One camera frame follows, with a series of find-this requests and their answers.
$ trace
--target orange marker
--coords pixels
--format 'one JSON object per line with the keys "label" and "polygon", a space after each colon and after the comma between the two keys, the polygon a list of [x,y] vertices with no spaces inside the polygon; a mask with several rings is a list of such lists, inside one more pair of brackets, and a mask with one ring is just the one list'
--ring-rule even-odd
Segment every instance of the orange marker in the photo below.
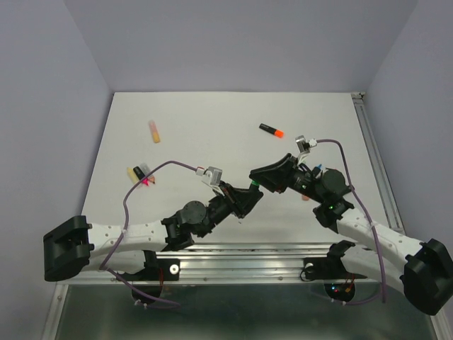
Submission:
{"label": "orange marker", "polygon": [[260,129],[269,132],[270,134],[277,136],[279,138],[282,138],[285,135],[283,131],[274,129],[273,127],[270,127],[269,125],[266,124],[260,124]]}

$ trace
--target marker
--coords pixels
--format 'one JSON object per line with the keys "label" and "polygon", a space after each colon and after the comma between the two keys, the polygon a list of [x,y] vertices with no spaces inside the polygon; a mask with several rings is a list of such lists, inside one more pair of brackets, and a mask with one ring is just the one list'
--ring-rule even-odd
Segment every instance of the marker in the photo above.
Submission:
{"label": "marker", "polygon": [[282,138],[285,135],[283,131],[274,129],[273,127],[270,127],[269,125],[266,124],[260,124],[260,129],[269,132],[271,135],[274,135],[279,138]]}
{"label": "marker", "polygon": [[127,175],[129,176],[129,178],[133,182],[133,184],[136,184],[136,182],[139,181],[139,178],[135,174],[134,170],[132,170],[131,168],[127,168]]}
{"label": "marker", "polygon": [[153,120],[150,120],[148,124],[149,129],[151,130],[151,136],[153,138],[153,141],[155,143],[159,143],[161,141],[161,138],[159,136],[159,132],[157,131],[156,123]]}
{"label": "marker", "polygon": [[134,168],[134,173],[137,175],[137,177],[139,178],[139,180],[140,180],[145,186],[149,186],[149,184],[148,184],[148,179],[144,176],[143,171],[142,171],[138,166],[136,166],[136,167]]}
{"label": "marker", "polygon": [[[146,164],[146,163],[141,163],[140,164],[140,169],[143,170],[143,173],[145,175],[147,175],[147,174],[149,174],[151,172],[151,170],[148,167],[148,164]],[[156,179],[154,178],[154,175],[151,175],[150,177],[148,177],[148,180],[151,183],[156,184]]]}

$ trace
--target black end cap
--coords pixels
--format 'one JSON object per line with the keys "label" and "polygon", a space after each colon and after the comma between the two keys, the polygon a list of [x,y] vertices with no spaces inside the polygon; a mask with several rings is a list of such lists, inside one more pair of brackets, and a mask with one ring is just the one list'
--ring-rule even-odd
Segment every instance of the black end cap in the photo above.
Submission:
{"label": "black end cap", "polygon": [[407,256],[401,280],[404,295],[421,312],[436,315],[453,296],[453,261],[441,242],[431,239],[415,256]]}
{"label": "black end cap", "polygon": [[73,278],[89,264],[88,229],[85,216],[74,216],[43,237],[46,281]]}

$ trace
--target orange highlighter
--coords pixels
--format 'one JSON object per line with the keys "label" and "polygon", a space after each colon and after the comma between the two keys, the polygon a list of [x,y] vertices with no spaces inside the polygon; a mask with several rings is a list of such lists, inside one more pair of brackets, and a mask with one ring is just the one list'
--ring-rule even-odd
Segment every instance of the orange highlighter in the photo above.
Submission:
{"label": "orange highlighter", "polygon": [[274,129],[273,127],[270,127],[266,124],[260,124],[260,129],[269,132],[271,135],[277,136],[279,138],[282,138],[285,135],[283,131]]}
{"label": "orange highlighter", "polygon": [[151,130],[151,136],[153,137],[153,141],[155,143],[159,143],[161,141],[161,138],[159,137],[159,133],[157,132],[156,123],[153,120],[150,120],[148,124],[149,129]]}

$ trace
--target cable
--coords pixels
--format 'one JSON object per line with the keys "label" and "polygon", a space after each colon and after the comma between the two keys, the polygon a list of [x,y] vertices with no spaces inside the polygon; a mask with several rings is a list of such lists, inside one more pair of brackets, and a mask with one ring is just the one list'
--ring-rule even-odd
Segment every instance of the cable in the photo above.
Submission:
{"label": "cable", "polygon": [[355,281],[355,275],[353,274],[352,281],[351,281],[351,284],[349,285],[348,289],[352,289],[352,287],[354,286],[354,281]]}
{"label": "cable", "polygon": [[[351,176],[350,176],[349,168],[348,168],[348,163],[346,162],[345,152],[343,151],[343,146],[341,145],[341,143],[339,141],[331,140],[331,139],[317,140],[317,142],[318,143],[334,143],[334,144],[337,144],[338,147],[340,148],[341,158],[343,159],[343,165],[345,167],[346,178],[348,179],[348,185],[349,185],[349,187],[351,189],[351,193],[354,195],[355,199],[359,203],[360,207],[363,210],[363,213],[365,214],[365,216],[366,216],[366,218],[368,220],[369,225],[371,226],[371,231],[373,233],[374,243],[376,244],[377,258],[379,259],[379,267],[381,269],[381,291],[380,291],[380,295],[382,295],[382,303],[385,303],[387,301],[387,283],[386,283],[384,260],[383,260],[383,257],[382,257],[381,244],[379,243],[379,238],[377,236],[376,228],[373,225],[373,220],[371,218],[371,215],[369,214],[368,209],[365,207],[365,205],[363,204],[362,200],[360,200],[358,194],[355,192],[354,186],[352,185]],[[359,301],[359,302],[354,302],[354,303],[349,302],[348,305],[362,305],[364,303],[368,303],[368,302],[373,301],[375,299],[376,299],[376,297],[371,297],[370,299],[366,299],[364,301]]]}
{"label": "cable", "polygon": [[164,270],[159,268],[159,284],[161,285],[161,289],[164,287]]}
{"label": "cable", "polygon": [[305,163],[299,164],[299,169],[301,169],[302,171],[305,170],[305,172],[308,172],[310,174],[310,177],[313,178],[313,172],[311,172],[311,169]]}
{"label": "cable", "polygon": [[347,285],[347,284],[348,284],[349,276],[350,276],[350,273],[347,273],[347,274],[346,274],[346,281],[344,282],[343,285]]}
{"label": "cable", "polygon": [[[176,165],[179,165],[179,166],[182,166],[183,168],[187,168],[189,170],[192,170],[192,171],[197,171],[196,168],[194,168],[193,166],[190,166],[190,165],[187,165],[187,164],[184,164],[184,163],[180,163],[179,161],[166,161],[165,163],[162,163],[161,165],[159,165],[158,167],[156,167],[155,169],[151,170],[148,174],[145,175],[145,178],[148,178],[150,177],[153,173],[155,173],[156,171],[158,171],[159,169],[163,168],[165,165],[169,165],[169,164],[176,164]],[[175,307],[180,307],[180,304],[177,303],[177,302],[174,302],[174,301],[170,301],[170,300],[165,300],[165,299],[160,299],[158,297],[154,297],[154,296],[151,296],[149,294],[146,294],[142,291],[140,291],[139,289],[135,288],[132,284],[128,283],[124,278],[122,278],[120,276],[120,274],[114,272],[112,269],[109,269],[107,268],[105,265],[107,264],[108,260],[110,260],[110,257],[112,257],[113,253],[115,253],[116,249],[119,247],[121,241],[124,239],[125,235],[124,235],[124,231],[127,230],[127,228],[129,227],[129,209],[127,207],[127,199],[129,198],[130,194],[141,184],[141,181],[138,181],[136,182],[136,184],[134,184],[131,189],[126,193],[126,196],[124,197],[124,199],[122,200],[122,206],[124,207],[125,209],[125,225],[124,227],[122,228],[122,233],[121,235],[118,237],[118,239],[116,240],[116,243],[112,246],[112,249],[108,252],[107,256],[105,257],[105,259],[102,261],[100,267],[99,267],[99,270],[101,271],[108,271],[109,273],[111,273],[112,275],[114,275],[116,277],[117,280],[123,282],[127,287],[129,287],[130,289],[132,289],[133,291],[135,291],[136,293],[140,294],[141,296],[144,296],[145,298],[148,298],[148,299],[151,299],[151,300],[154,300],[154,301],[159,301],[159,302],[164,302],[164,303],[167,303],[167,304],[170,304],[170,305],[173,305],[172,307],[167,307],[168,308],[175,308]]]}
{"label": "cable", "polygon": [[312,282],[312,281],[314,281],[314,280],[307,280],[305,278],[302,278],[302,274],[305,274],[305,271],[306,271],[306,268],[302,269],[302,271],[300,272],[300,274],[299,274],[300,280],[303,281],[303,282]]}

